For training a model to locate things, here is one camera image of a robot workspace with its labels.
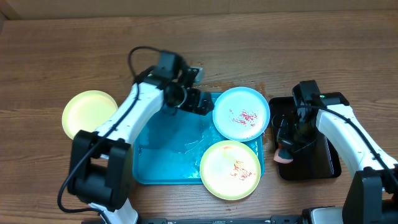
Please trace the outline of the pink sponge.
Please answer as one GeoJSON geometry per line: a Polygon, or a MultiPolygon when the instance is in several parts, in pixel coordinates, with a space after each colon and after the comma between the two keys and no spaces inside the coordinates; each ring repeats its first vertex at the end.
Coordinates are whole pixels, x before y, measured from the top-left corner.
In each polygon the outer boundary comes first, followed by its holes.
{"type": "Polygon", "coordinates": [[[293,161],[293,157],[288,150],[278,148],[274,154],[274,161],[279,164],[289,164],[293,161]]]}

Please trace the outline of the light blue plate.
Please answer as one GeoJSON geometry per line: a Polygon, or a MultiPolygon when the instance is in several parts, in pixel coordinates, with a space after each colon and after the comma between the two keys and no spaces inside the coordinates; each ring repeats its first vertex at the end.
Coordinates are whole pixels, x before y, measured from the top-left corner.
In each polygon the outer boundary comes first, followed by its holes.
{"type": "Polygon", "coordinates": [[[271,112],[267,100],[258,91],[235,87],[217,97],[212,118],[222,136],[246,142],[263,134],[269,125],[271,112]]]}

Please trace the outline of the yellow plate with red stain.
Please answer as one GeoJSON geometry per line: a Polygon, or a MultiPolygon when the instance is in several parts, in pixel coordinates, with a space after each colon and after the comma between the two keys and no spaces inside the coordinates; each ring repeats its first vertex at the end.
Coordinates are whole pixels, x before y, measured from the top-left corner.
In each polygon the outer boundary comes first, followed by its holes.
{"type": "Polygon", "coordinates": [[[80,130],[92,132],[117,111],[118,105],[107,93],[88,90],[74,96],[62,114],[65,134],[73,139],[80,130]]]}

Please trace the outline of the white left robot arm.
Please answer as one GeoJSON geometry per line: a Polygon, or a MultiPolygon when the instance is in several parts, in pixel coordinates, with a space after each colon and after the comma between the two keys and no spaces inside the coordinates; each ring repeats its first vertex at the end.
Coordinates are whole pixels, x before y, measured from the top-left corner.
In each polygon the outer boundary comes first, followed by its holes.
{"type": "Polygon", "coordinates": [[[204,77],[175,52],[156,49],[159,61],[133,76],[130,94],[117,111],[93,132],[80,130],[72,142],[69,174],[57,204],[65,213],[95,212],[103,223],[137,223],[129,194],[133,183],[132,147],[147,122],[168,106],[206,115],[214,104],[208,92],[193,87],[204,77]]]}

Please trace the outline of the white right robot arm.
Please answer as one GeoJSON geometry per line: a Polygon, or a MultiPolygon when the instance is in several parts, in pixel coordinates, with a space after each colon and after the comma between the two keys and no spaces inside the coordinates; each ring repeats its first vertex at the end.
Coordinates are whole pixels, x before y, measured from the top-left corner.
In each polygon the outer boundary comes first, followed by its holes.
{"type": "Polygon", "coordinates": [[[397,160],[360,125],[342,93],[303,81],[292,96],[271,99],[270,108],[281,178],[335,178],[342,165],[352,178],[343,206],[306,208],[272,223],[397,223],[397,160]]]}

